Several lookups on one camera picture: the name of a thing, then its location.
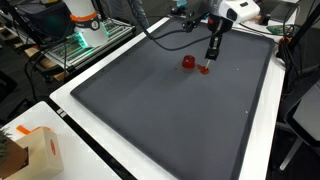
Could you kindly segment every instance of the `black chair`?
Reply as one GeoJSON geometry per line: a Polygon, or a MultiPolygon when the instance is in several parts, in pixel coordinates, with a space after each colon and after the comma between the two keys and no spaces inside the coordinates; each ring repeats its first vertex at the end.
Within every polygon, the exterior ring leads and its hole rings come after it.
{"type": "Polygon", "coordinates": [[[285,123],[277,122],[277,127],[297,135],[279,167],[284,171],[302,143],[320,147],[320,67],[280,103],[278,115],[285,123]]]}
{"type": "MultiPolygon", "coordinates": [[[[0,103],[17,87],[17,83],[9,76],[0,71],[0,103]]],[[[6,121],[0,120],[0,124],[6,124],[6,121]]]]}

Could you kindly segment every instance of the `gray work surface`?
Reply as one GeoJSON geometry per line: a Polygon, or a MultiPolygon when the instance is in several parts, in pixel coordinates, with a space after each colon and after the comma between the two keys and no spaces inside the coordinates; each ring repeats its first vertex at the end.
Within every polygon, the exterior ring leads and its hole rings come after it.
{"type": "MultiPolygon", "coordinates": [[[[171,19],[153,36],[181,22],[171,19]]],[[[159,42],[177,47],[210,34],[200,24],[159,42]]],[[[208,44],[169,52],[145,38],[71,94],[178,179],[237,179],[274,41],[230,31],[209,74],[185,72],[187,54],[207,63],[208,44]]]]}

